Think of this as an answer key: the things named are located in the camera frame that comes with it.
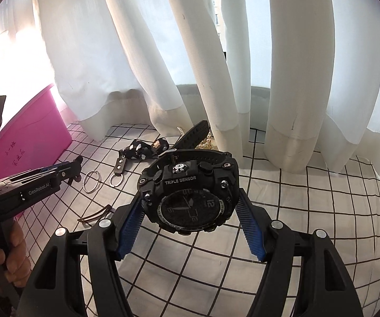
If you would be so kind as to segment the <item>person's left hand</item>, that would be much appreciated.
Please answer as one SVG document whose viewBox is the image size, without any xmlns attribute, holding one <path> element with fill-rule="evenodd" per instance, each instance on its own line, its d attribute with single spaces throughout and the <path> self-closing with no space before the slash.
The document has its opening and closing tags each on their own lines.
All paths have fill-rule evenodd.
<svg viewBox="0 0 380 317">
<path fill-rule="evenodd" d="M 31 274 L 31 264 L 27 257 L 27 248 L 22 228 L 15 221 L 10 233 L 10 253 L 5 258 L 5 253 L 0 249 L 0 265 L 6 265 L 4 272 L 8 283 L 13 283 L 17 288 L 24 288 Z M 5 296 L 0 285 L 0 296 Z"/>
</svg>

